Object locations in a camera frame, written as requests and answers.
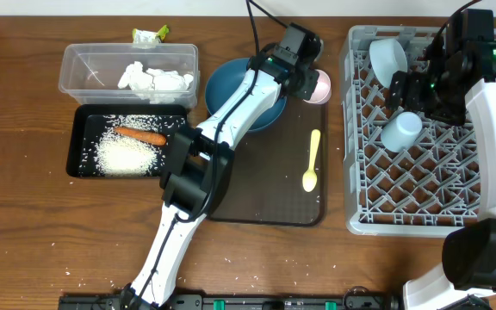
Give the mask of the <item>pile of white rice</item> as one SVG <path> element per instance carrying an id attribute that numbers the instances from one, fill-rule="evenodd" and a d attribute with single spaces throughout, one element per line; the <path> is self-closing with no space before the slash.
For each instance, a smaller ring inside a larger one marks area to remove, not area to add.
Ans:
<path id="1" fill-rule="evenodd" d="M 74 167 L 78 177 L 157 177 L 164 168 L 165 147 L 187 124 L 181 115 L 91 115 L 86 119 Z M 157 146 L 120 133 L 119 129 L 156 133 Z"/>

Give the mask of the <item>pink cup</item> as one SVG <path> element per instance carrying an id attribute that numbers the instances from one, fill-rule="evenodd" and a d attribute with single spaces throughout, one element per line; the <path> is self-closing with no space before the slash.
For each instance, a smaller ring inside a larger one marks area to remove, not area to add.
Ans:
<path id="1" fill-rule="evenodd" d="M 317 69 L 317 73 L 319 74 L 319 78 L 315 90 L 313 91 L 311 98 L 306 100 L 306 102 L 321 105 L 327 103 L 331 98 L 332 82 L 324 71 Z"/>

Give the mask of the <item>light blue bowl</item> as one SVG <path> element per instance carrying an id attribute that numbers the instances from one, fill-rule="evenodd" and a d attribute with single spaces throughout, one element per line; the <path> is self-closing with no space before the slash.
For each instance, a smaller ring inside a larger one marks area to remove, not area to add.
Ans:
<path id="1" fill-rule="evenodd" d="M 406 53 L 396 39 L 372 41 L 369 46 L 369 57 L 375 77 L 386 88 L 390 86 L 397 71 L 408 71 Z"/>

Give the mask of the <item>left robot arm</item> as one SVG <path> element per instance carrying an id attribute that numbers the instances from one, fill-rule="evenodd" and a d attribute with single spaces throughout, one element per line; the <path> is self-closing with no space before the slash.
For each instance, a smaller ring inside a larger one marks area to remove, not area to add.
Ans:
<path id="1" fill-rule="evenodd" d="M 197 227 L 219 205 L 232 174 L 234 150 L 279 98 L 311 98 L 319 74 L 320 37 L 295 23 L 280 42 L 257 50 L 239 87 L 197 127 L 181 127 L 169 145 L 160 186 L 161 220 L 147 259 L 121 292 L 122 309 L 158 309 L 171 297 Z"/>

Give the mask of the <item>orange carrot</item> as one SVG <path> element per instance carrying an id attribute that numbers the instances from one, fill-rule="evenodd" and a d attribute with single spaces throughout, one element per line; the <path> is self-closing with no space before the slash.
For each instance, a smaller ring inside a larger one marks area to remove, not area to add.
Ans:
<path id="1" fill-rule="evenodd" d="M 129 127 L 115 127 L 114 131 L 129 138 L 139 140 L 155 146 L 164 146 L 167 142 L 165 136 L 160 133 L 142 131 Z"/>

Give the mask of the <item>black rectangular tray bin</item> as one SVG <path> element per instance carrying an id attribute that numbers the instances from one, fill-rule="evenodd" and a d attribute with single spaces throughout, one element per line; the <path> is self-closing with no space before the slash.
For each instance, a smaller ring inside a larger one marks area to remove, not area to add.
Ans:
<path id="1" fill-rule="evenodd" d="M 86 119 L 91 115 L 181 115 L 187 119 L 187 110 L 181 105 L 174 104 L 85 104 L 80 106 L 75 113 L 66 164 L 66 172 L 71 177 L 78 177 L 74 164 L 78 161 Z"/>

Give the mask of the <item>light blue cup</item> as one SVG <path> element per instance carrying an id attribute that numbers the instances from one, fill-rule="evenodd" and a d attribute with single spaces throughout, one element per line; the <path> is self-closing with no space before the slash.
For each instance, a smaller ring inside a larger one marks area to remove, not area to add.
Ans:
<path id="1" fill-rule="evenodd" d="M 408 150 L 415 143 L 422 128 L 422 121 L 417 114 L 400 113 L 382 129 L 381 142 L 390 152 Z"/>

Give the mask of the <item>dark blue plate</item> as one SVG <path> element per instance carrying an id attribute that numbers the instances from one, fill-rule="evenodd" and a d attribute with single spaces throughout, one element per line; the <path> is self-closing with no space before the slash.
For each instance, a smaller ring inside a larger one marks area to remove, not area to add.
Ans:
<path id="1" fill-rule="evenodd" d="M 240 86 L 245 77 L 248 58 L 233 59 L 219 66 L 210 76 L 205 89 L 205 103 L 208 116 L 213 115 Z M 286 97 L 263 112 L 252 124 L 249 133 L 264 130 L 276 121 L 285 109 Z"/>

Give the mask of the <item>yellow plastic spoon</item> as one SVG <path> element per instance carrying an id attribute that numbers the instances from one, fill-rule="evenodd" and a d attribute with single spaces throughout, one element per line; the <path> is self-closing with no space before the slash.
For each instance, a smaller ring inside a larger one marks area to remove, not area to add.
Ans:
<path id="1" fill-rule="evenodd" d="M 318 181 L 315 172 L 315 162 L 319 149 L 320 137 L 321 132 L 319 129 L 314 129 L 311 132 L 307 170 L 302 176 L 302 187 L 307 193 L 313 191 Z"/>

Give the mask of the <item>green snack wrapper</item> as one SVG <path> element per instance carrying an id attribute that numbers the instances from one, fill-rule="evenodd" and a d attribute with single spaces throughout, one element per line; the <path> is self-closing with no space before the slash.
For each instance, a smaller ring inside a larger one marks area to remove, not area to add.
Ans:
<path id="1" fill-rule="evenodd" d="M 163 43 L 165 36 L 170 32 L 167 25 L 164 25 L 159 31 L 153 32 L 134 28 L 132 31 L 133 44 L 154 45 Z"/>

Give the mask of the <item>clear plastic bin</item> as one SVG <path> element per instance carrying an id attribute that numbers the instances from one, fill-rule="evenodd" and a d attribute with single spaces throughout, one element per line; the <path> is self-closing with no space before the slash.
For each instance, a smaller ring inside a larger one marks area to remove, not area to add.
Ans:
<path id="1" fill-rule="evenodd" d="M 147 69 L 177 71 L 194 76 L 184 91 L 119 89 L 127 66 L 135 61 Z M 196 106 L 199 82 L 198 50 L 192 44 L 133 43 L 72 44 L 65 49 L 59 75 L 59 90 L 80 104 L 151 103 Z"/>

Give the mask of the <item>white tissue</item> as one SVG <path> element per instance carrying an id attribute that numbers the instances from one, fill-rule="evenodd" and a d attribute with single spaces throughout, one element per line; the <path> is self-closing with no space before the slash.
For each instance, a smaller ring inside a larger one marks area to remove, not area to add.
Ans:
<path id="1" fill-rule="evenodd" d="M 184 91 L 194 81 L 193 75 L 188 73 L 180 75 L 177 71 L 149 68 L 146 73 L 152 76 L 152 83 L 157 91 Z"/>
<path id="2" fill-rule="evenodd" d="M 128 65 L 122 74 L 117 87 L 131 90 L 150 90 L 153 86 L 153 76 L 143 71 L 143 65 L 135 61 Z"/>

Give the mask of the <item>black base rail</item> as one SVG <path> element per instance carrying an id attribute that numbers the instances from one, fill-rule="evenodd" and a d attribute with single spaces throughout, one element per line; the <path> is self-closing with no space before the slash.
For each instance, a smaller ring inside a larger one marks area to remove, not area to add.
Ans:
<path id="1" fill-rule="evenodd" d="M 133 293 L 64 295 L 58 310 L 127 310 Z M 399 296 L 351 288 L 342 296 L 173 294 L 162 310 L 402 310 Z"/>

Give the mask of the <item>dark brown serving tray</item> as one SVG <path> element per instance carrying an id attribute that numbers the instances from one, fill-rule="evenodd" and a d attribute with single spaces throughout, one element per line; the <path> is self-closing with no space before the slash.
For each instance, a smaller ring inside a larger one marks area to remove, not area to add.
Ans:
<path id="1" fill-rule="evenodd" d="M 292 96 L 277 101 L 253 123 L 235 149 L 226 195 L 211 220 L 315 226 L 326 210 L 326 105 Z M 306 192 L 311 132 L 321 132 L 314 169 L 316 187 Z"/>

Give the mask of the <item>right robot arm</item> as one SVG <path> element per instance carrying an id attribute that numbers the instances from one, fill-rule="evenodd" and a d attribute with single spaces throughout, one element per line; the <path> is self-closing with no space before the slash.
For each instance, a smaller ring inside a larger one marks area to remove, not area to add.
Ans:
<path id="1" fill-rule="evenodd" d="M 490 9 L 463 5 L 425 49 L 426 72 L 397 71 L 386 105 L 461 126 L 471 120 L 480 170 L 479 220 L 450 233 L 442 262 L 403 287 L 405 309 L 485 309 L 496 295 L 496 38 Z"/>

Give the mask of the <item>grey dishwasher rack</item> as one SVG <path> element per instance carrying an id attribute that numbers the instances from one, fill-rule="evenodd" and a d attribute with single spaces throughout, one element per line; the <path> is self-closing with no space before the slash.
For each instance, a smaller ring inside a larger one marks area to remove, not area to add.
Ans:
<path id="1" fill-rule="evenodd" d="M 412 147 L 390 152 L 381 142 L 382 129 L 412 111 L 386 107 L 389 87 L 375 77 L 371 42 L 396 39 L 406 53 L 407 72 L 426 72 L 425 49 L 439 29 L 355 26 L 348 33 L 339 64 L 344 75 L 344 207 L 354 234 L 444 238 L 479 220 L 481 178 L 471 120 L 455 126 L 413 112 L 423 128 Z"/>

